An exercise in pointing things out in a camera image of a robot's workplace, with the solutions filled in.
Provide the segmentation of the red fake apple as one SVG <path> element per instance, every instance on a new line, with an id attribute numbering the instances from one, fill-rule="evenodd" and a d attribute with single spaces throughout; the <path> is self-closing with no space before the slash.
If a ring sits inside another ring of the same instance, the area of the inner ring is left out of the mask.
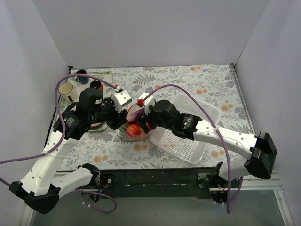
<path id="1" fill-rule="evenodd" d="M 131 124 L 127 127 L 126 133 L 129 137 L 138 139 L 141 137 L 143 130 L 135 124 Z"/>

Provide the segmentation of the clear zip top bag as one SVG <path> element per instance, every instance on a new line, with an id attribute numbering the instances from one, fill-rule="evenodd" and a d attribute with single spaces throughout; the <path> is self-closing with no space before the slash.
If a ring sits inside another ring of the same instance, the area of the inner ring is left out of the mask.
<path id="1" fill-rule="evenodd" d="M 145 133 L 136 121 L 136 116 L 138 113 L 142 112 L 142 109 L 143 108 L 139 107 L 137 104 L 131 105 L 131 107 L 128 109 L 127 122 L 119 128 L 119 134 L 123 140 L 141 140 L 147 138 L 152 133 L 152 129 L 150 129 L 149 125 L 147 126 L 150 131 L 149 133 Z"/>

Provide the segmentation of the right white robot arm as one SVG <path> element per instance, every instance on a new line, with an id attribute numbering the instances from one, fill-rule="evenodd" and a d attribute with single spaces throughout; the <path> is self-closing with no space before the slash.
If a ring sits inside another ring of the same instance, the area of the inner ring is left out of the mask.
<path id="1" fill-rule="evenodd" d="M 202 179 L 203 183 L 223 187 L 233 179 L 249 175 L 259 179 L 271 178 L 277 149 L 269 133 L 253 135 L 214 128 L 198 116 L 179 112 L 168 100 L 149 104 L 140 99 L 138 106 L 144 107 L 136 120 L 145 133 L 161 127 L 182 139 L 226 146 L 228 150 L 241 156 L 231 163 L 218 163 L 214 173 Z"/>

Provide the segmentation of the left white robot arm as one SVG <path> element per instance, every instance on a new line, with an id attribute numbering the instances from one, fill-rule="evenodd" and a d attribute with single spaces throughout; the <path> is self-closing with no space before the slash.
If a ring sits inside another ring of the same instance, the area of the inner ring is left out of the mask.
<path id="1" fill-rule="evenodd" d="M 12 182 L 9 190 L 33 210 L 46 214 L 67 193 L 82 186 L 96 188 L 100 183 L 100 171 L 90 163 L 79 166 L 61 179 L 54 176 L 91 125 L 105 122 L 111 129 L 118 129 L 126 123 L 124 107 L 130 102 L 130 95 L 123 90 L 104 98 L 101 90 L 86 88 L 80 93 L 79 100 L 67 106 L 56 121 L 43 153 L 30 171 L 20 181 Z"/>

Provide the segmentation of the brown orange small cup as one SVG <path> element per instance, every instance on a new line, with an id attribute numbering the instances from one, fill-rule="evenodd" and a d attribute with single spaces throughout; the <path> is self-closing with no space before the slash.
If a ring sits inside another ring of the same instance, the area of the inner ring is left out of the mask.
<path id="1" fill-rule="evenodd" d="M 98 81 L 98 80 L 94 80 L 90 83 L 90 87 L 91 88 L 95 88 L 95 89 L 99 89 L 101 91 L 103 91 L 103 84 Z"/>

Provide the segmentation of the leaf patterned serving tray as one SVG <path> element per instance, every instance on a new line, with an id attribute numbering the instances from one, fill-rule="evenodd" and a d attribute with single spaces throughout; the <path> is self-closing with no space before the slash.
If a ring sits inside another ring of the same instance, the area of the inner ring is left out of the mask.
<path id="1" fill-rule="evenodd" d="M 109 84 L 112 84 L 113 83 L 113 73 L 111 71 L 100 71 L 100 72 L 97 72 L 95 70 L 87 70 L 86 71 L 88 75 L 90 76 L 94 76 L 96 78 L 99 78 Z M 75 81 L 77 76 L 72 76 L 68 79 L 66 79 L 66 82 L 69 82 L 69 83 L 72 83 L 74 85 L 74 87 L 76 88 L 76 91 L 78 93 L 78 95 L 80 96 L 81 92 L 84 91 L 86 88 L 89 88 L 90 87 L 90 83 L 92 81 L 94 81 L 93 78 L 89 78 L 89 82 L 87 84 L 81 84 L 81 83 L 77 83 Z M 110 97 L 111 94 L 112 94 L 112 87 L 110 86 L 107 86 L 105 83 L 101 82 L 103 84 L 103 97 L 106 98 L 106 97 Z M 63 97 L 61 96 L 61 101 L 60 101 L 60 112 L 63 113 L 65 111 L 65 109 L 71 105 L 73 102 L 67 102 L 63 99 Z M 103 131 L 107 128 L 107 124 L 103 123 L 101 126 L 97 127 L 97 128 L 93 128 L 93 129 L 90 129 L 90 131 Z"/>

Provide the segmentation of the dark blue mug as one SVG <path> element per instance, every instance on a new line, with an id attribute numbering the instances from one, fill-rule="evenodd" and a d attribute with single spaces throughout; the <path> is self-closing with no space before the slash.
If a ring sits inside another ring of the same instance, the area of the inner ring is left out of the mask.
<path id="1" fill-rule="evenodd" d="M 80 69 L 80 70 L 76 71 L 76 74 L 87 75 L 87 72 L 84 69 Z M 87 84 L 89 82 L 89 78 L 87 76 L 77 76 L 75 81 L 77 83 Z"/>

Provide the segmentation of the red rimmed plate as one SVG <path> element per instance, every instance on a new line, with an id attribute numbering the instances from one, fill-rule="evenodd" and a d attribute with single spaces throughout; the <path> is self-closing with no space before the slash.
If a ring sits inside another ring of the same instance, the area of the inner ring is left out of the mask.
<path id="1" fill-rule="evenodd" d="M 97 128 L 97 127 L 99 127 L 99 126 L 101 126 L 103 124 L 103 122 L 98 122 L 98 123 L 94 123 L 94 124 L 91 124 L 91 129 L 93 129 L 93 128 Z"/>

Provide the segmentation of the cream enamel mug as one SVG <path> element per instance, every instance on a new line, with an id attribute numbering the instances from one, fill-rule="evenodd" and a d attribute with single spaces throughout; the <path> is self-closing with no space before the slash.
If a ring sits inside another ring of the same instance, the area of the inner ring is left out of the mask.
<path id="1" fill-rule="evenodd" d="M 75 102 L 79 97 L 76 88 L 72 83 L 69 82 L 60 85 L 58 91 L 63 99 L 67 102 Z"/>

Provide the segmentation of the white perforated plastic basket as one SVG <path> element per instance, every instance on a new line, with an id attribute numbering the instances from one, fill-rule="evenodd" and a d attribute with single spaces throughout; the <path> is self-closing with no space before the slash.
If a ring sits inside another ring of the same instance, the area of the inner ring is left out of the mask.
<path id="1" fill-rule="evenodd" d="M 170 102 L 181 113 L 196 115 L 209 121 L 203 111 L 184 93 L 178 93 Z M 190 164 L 198 164 L 208 146 L 205 142 L 179 138 L 171 131 L 160 127 L 152 132 L 150 140 L 158 148 Z"/>

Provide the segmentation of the floral patterned tablecloth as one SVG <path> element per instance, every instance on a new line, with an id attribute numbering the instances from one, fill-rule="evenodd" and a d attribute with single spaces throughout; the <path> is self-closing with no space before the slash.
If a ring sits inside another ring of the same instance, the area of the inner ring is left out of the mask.
<path id="1" fill-rule="evenodd" d="M 143 93 L 154 92 L 156 100 L 172 100 L 178 93 L 216 107 L 208 115 L 218 127 L 252 134 L 253 127 L 229 65 L 166 67 L 89 68 L 111 71 L 113 83 L 126 90 L 134 101 Z M 150 138 L 125 141 L 118 130 L 89 131 L 67 154 L 59 171 L 74 171 L 91 163 L 102 170 L 212 167 L 239 155 L 208 144 L 198 164 L 190 164 L 154 145 Z"/>

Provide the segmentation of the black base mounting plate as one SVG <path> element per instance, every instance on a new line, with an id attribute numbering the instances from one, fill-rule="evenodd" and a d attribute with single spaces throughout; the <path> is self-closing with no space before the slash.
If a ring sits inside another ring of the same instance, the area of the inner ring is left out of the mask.
<path id="1" fill-rule="evenodd" d="M 211 188 L 223 189 L 227 186 L 227 181 L 217 176 L 215 167 L 196 167 L 102 170 L 96 185 L 83 185 L 83 188 L 101 188 L 103 194 L 113 198 L 210 198 Z"/>

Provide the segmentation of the aluminium frame rail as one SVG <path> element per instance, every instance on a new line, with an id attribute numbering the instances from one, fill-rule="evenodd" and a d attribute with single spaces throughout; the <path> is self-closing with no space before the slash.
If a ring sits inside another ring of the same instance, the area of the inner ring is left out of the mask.
<path id="1" fill-rule="evenodd" d="M 280 182 L 277 171 L 273 171 L 271 178 L 268 180 L 259 179 L 255 176 L 245 176 L 241 186 L 241 190 L 282 190 L 283 186 Z"/>

